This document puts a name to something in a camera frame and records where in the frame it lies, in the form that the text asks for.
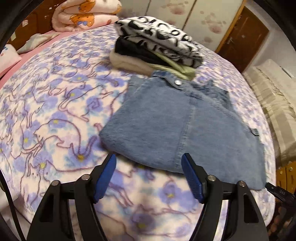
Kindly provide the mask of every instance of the metal button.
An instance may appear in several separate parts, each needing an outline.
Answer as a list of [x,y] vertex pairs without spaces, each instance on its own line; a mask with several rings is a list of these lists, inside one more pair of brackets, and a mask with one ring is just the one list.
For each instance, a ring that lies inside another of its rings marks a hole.
[[245,186],[246,186],[246,183],[245,183],[244,181],[239,181],[239,185],[240,185],[241,187],[245,187]]
[[181,85],[182,84],[182,81],[181,80],[175,80],[175,84],[176,85]]
[[90,174],[84,174],[84,175],[82,175],[81,179],[84,180],[84,181],[86,181],[86,180],[88,180],[90,177],[91,177]]
[[207,179],[212,182],[216,181],[216,177],[214,175],[208,175]]
[[53,180],[53,181],[52,181],[52,185],[53,185],[53,186],[57,186],[58,184],[59,184],[59,180]]

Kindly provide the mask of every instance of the brown door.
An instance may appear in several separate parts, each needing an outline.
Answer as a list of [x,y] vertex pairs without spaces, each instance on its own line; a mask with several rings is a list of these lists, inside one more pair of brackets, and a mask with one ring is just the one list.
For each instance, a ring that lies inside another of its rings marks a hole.
[[246,7],[218,52],[243,72],[268,34],[265,25]]

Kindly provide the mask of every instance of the blue denim fabric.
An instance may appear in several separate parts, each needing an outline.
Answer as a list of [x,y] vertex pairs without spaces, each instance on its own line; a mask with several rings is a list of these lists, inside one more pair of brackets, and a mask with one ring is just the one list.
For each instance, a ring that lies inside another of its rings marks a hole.
[[122,107],[100,132],[107,149],[157,169],[182,173],[188,152],[221,181],[243,180],[260,190],[266,183],[263,144],[235,113],[226,91],[200,86],[169,72],[132,77]]

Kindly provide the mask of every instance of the black folded garment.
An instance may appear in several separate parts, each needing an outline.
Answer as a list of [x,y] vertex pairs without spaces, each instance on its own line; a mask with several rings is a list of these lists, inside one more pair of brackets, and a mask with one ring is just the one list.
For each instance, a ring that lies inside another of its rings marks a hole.
[[145,49],[139,44],[130,42],[121,36],[115,43],[115,53],[136,57],[147,63],[171,67],[167,62],[159,58],[154,53],[150,52],[148,49]]

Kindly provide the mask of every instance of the sticker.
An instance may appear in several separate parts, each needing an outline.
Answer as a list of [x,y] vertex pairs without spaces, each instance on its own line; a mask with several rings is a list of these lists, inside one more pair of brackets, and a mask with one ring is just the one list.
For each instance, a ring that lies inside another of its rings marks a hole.
[[22,27],[25,27],[28,24],[29,24],[29,20],[26,19],[26,20],[22,21]]
[[17,36],[15,35],[15,32],[13,32],[13,34],[10,37],[11,41],[15,40],[16,38],[17,38]]

